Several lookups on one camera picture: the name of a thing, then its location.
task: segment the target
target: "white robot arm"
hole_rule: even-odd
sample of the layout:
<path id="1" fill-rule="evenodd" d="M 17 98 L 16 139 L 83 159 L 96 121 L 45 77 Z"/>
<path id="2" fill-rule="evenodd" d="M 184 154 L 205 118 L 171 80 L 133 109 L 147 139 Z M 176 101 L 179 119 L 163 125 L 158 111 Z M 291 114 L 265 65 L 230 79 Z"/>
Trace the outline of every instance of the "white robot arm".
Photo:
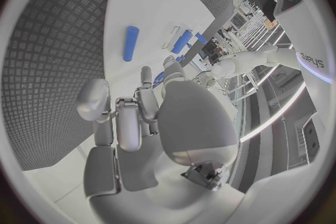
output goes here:
<path id="1" fill-rule="evenodd" d="M 257 66 L 274 67 L 278 64 L 300 69 L 294 49 L 280 49 L 277 46 L 265 45 L 254 52 L 239 52 L 222 56 L 220 62 L 214 64 L 211 73 L 217 78 L 231 78 L 250 72 Z"/>

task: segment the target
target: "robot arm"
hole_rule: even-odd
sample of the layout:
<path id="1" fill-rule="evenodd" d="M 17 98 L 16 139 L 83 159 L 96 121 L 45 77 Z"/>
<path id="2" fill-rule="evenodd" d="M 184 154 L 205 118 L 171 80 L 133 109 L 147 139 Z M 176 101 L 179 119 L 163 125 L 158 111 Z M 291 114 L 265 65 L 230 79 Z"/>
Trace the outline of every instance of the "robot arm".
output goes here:
<path id="1" fill-rule="evenodd" d="M 277 46 L 265 45 L 258 51 L 222 56 L 211 72 L 217 78 L 231 78 L 250 72 L 257 66 L 274 67 L 278 64 L 300 70 L 294 49 L 280 49 Z"/>

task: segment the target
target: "diamond plate surface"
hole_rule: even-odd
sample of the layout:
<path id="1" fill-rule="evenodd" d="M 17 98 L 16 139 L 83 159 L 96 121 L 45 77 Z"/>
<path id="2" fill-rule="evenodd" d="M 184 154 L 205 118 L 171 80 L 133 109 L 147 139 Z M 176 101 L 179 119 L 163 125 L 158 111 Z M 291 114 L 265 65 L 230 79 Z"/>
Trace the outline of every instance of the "diamond plate surface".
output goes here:
<path id="1" fill-rule="evenodd" d="M 230 4 L 201 1 L 215 17 Z M 92 134 L 74 101 L 88 80 L 104 77 L 106 3 L 30 0 L 17 22 L 3 66 L 2 109 L 23 170 L 56 164 Z"/>

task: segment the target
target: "textured gray wall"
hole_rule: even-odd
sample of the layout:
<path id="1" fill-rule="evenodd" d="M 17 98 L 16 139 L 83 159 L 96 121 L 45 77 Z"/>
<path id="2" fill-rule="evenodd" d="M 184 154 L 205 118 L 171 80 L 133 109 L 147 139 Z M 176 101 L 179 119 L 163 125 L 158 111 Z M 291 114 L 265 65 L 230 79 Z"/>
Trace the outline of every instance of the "textured gray wall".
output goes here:
<path id="1" fill-rule="evenodd" d="M 220 17 L 232 0 L 201 0 Z M 2 77 L 6 130 L 23 170 L 56 164 L 92 134 L 74 101 L 104 77 L 107 0 L 30 0 L 8 44 Z"/>

